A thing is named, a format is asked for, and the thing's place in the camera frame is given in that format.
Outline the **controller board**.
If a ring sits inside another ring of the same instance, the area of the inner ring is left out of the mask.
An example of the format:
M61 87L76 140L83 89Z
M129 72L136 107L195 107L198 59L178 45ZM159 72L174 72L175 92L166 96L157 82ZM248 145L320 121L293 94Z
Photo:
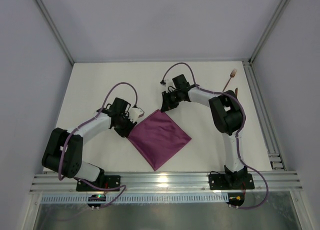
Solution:
M106 196L104 194L93 194L87 199L87 205L90 208L100 208L105 203Z
M228 198L227 198L227 205L229 207L235 207L235 208L239 208L243 205L245 201L245 197L243 195L231 195L229 194L228 195Z

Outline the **aluminium front rail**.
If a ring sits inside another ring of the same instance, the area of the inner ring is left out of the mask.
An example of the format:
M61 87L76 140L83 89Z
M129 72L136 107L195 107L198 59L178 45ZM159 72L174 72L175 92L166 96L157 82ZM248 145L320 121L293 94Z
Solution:
M224 192L211 190L207 172L108 172L119 175L121 184L126 185L126 193L187 193ZM302 191L303 186L294 171L265 171L262 173L269 191ZM36 174L30 194L74 193L77 182L74 179L58 180L53 172Z

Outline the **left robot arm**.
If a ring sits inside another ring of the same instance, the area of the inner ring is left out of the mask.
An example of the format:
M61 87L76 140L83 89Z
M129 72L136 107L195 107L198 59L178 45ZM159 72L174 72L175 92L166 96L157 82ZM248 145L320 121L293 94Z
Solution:
M127 138L144 111L121 98L97 110L97 114L76 128L55 128L49 137L42 166L60 175L60 178L77 178L95 182L104 170L83 161L83 147L98 134L113 129Z

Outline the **aluminium rail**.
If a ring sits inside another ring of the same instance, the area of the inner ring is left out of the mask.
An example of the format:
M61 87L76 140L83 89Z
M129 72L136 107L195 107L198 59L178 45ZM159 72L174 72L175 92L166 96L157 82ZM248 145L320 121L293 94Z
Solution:
M119 175L121 184L126 185L126 193L187 193L224 192L211 190L207 172L108 172ZM302 191L303 186L294 171L265 171L262 173L269 191ZM77 182L74 179L58 180L53 172L36 174L30 194L74 193Z
M271 168L274 171L286 171L287 169L281 154L280 145L271 124L271 120L268 115L253 66L249 62L249 60L243 61L242 65L253 98L253 103L257 113L263 139L267 148Z

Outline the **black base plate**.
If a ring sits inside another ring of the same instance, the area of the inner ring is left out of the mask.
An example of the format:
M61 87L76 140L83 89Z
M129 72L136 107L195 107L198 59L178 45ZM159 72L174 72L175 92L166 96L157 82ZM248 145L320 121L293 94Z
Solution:
M244 190L255 189L251 174L235 176L234 174L211 172L208 175L210 190Z
M101 175L96 181L79 180L77 182L76 191L119 191L120 185L120 175Z

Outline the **right aluminium frame post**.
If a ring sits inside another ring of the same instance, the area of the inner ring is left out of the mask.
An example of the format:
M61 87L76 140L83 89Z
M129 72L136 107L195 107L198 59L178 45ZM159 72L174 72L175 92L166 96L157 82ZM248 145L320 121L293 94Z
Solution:
M248 62L253 64L257 56L259 55L260 51L262 50L263 46L266 44L267 40L271 36L274 28L276 27L277 23L279 22L281 16L283 15L286 7L290 3L291 0L280 0L268 21L256 47L253 50L251 57L249 58Z

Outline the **right controller board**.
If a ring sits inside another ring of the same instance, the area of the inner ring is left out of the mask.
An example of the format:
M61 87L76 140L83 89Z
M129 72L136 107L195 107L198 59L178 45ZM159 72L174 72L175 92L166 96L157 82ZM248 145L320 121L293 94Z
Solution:
M227 198L227 205L229 207L235 207L235 208L239 208L243 205L245 201L245 197L243 195L231 195L229 194L228 195L228 198Z

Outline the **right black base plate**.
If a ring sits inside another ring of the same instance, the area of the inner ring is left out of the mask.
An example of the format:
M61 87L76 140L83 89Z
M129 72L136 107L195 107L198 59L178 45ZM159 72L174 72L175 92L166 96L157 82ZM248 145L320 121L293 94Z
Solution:
M235 176L234 174L211 172L208 175L210 190L244 190L255 189L251 174Z

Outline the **right side aluminium rail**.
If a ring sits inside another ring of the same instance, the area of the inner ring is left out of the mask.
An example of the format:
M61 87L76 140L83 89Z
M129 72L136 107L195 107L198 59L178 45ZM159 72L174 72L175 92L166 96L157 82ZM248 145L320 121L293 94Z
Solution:
M271 168L274 171L286 171L287 169L281 154L280 145L271 124L271 120L268 115L253 66L249 62L249 60L243 61L242 65L253 98L253 103L257 113L263 139L267 148Z

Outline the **left controller board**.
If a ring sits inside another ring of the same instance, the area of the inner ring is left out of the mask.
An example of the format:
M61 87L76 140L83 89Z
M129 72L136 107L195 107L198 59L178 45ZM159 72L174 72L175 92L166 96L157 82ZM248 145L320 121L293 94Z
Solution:
M106 196L104 194L93 194L87 199L87 205L90 208L100 208L105 203Z

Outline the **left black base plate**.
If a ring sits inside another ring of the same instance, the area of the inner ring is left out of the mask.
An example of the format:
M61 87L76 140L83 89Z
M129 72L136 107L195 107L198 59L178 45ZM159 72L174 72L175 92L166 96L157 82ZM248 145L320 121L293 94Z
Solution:
M77 182L76 191L119 191L120 185L120 175L101 175L96 181L79 180Z

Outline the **aluminium frame post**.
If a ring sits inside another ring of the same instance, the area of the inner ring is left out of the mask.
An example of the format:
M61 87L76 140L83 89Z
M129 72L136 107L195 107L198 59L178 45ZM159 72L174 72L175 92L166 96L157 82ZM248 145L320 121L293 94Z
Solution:
M48 9L46 8L43 0L33 0L36 7L38 8L40 14L42 15L44 21L48 25L51 33L53 34L57 44L59 45L60 49L62 50L63 54L67 58L68 62L70 63L71 66L74 66L75 61L67 48L67 45L65 44L65 41L63 40L57 26L54 23L54 20L52 19Z
M290 3L291 0L280 0L268 21L256 47L253 50L251 57L249 58L248 62L253 64L257 56L259 55L260 51L262 50L263 46L266 44L267 40L271 36L274 28L276 27L277 23L279 22L281 16L283 15L286 7Z

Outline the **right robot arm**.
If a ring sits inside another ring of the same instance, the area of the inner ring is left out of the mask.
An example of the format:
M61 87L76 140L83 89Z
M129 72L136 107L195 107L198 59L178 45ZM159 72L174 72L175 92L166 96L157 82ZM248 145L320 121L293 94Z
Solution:
M231 187L242 184L248 169L238 156L237 131L241 128L244 117L234 91L213 93L191 85L183 74L172 80L161 80L165 87L160 111L166 112L177 108L182 101L199 103L209 107L216 129L222 134L225 147L225 181Z

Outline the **left aluminium frame post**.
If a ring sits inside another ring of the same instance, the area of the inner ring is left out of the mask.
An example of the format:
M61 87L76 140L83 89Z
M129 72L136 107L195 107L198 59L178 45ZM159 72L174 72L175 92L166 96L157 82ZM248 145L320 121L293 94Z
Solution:
M60 49L62 50L63 54L67 58L68 62L70 63L71 66L74 66L75 61L67 48L67 45L65 44L65 41L63 40L57 26L54 23L54 20L52 19L48 9L46 8L43 0L33 0L36 7L38 8L40 14L42 15L44 21L48 25L51 33L53 34L57 44L59 45Z

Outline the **purple satin napkin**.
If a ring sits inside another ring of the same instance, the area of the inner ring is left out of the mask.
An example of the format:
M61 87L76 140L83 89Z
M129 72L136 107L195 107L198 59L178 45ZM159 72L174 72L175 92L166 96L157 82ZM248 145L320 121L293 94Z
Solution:
M168 114L160 110L155 110L137 124L127 138L154 171L192 139Z

